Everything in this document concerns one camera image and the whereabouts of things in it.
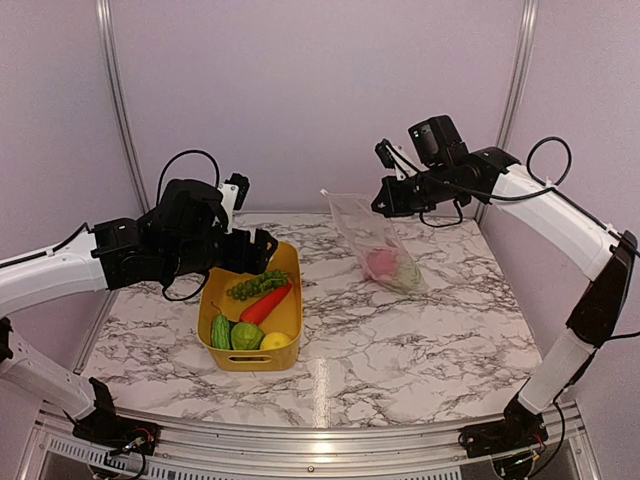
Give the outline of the clear zip top bag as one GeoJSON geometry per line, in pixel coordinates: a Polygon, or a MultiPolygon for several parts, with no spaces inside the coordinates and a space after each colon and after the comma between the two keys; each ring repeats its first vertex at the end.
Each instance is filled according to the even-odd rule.
{"type": "Polygon", "coordinates": [[[337,230],[347,241],[365,276],[388,290],[401,293],[392,286],[392,277],[373,278],[365,265],[365,256],[370,250],[383,248],[398,253],[398,266],[414,264],[418,267],[397,235],[393,223],[372,212],[371,200],[367,196],[331,193],[326,189],[320,193],[328,201],[337,230]]]}

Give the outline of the red toy apple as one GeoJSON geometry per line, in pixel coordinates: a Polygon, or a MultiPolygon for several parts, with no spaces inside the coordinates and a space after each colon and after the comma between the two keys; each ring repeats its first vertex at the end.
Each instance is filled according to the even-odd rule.
{"type": "Polygon", "coordinates": [[[398,269],[397,257],[395,250],[372,249],[365,256],[365,265],[373,278],[393,277],[398,269]]]}

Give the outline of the green toy cabbage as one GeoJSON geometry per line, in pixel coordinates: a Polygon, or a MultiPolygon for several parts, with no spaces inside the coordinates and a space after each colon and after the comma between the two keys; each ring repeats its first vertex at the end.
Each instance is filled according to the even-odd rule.
{"type": "Polygon", "coordinates": [[[422,273],[414,264],[400,264],[391,284],[397,291],[406,294],[422,294],[427,290],[422,273]]]}

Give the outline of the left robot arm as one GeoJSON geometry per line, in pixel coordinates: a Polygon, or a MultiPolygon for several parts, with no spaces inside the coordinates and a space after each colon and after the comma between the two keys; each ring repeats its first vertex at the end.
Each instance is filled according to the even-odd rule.
{"type": "Polygon", "coordinates": [[[9,315],[82,292],[115,291],[140,282],[169,288],[183,275],[220,268],[261,274],[277,250],[267,231],[230,229],[210,221],[193,225],[150,217],[80,228],[72,239],[1,265],[1,376],[58,406],[73,421],[86,420],[106,445],[125,438],[126,423],[110,393],[44,356],[18,334],[9,315]]]}

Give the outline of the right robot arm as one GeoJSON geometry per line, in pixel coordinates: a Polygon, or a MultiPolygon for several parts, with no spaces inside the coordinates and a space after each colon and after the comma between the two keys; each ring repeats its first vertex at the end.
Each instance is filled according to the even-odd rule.
{"type": "Polygon", "coordinates": [[[375,152],[392,175],[371,204],[386,218],[423,215],[438,204],[466,203],[469,197],[490,203],[533,229],[564,253],[588,279],[589,285],[566,322],[565,332],[537,367],[534,374],[506,408],[495,438],[506,448],[515,448],[534,431],[534,419],[557,395],[575,383],[607,342],[627,298],[637,241],[596,222],[562,197],[555,186],[534,179],[507,152],[489,147],[454,151],[454,159],[429,162],[420,170],[388,140],[375,152]]]}

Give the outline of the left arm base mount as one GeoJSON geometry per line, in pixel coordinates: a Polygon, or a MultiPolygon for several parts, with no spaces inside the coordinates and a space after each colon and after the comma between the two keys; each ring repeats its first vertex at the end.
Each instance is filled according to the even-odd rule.
{"type": "Polygon", "coordinates": [[[117,414],[108,387],[94,378],[90,378],[89,383],[94,390],[94,410],[82,419],[68,416],[74,425],[73,435],[111,447],[118,453],[132,450],[129,444],[141,438],[143,442],[135,447],[145,455],[152,455],[160,433],[159,425],[117,414]]]}

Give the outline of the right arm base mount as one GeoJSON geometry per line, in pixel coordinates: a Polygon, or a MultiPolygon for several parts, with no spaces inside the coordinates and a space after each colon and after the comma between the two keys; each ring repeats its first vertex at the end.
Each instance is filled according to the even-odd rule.
{"type": "Polygon", "coordinates": [[[542,414],[533,414],[516,395],[504,409],[502,419],[463,427],[458,443],[469,458],[542,445],[549,438],[543,423],[542,414]]]}

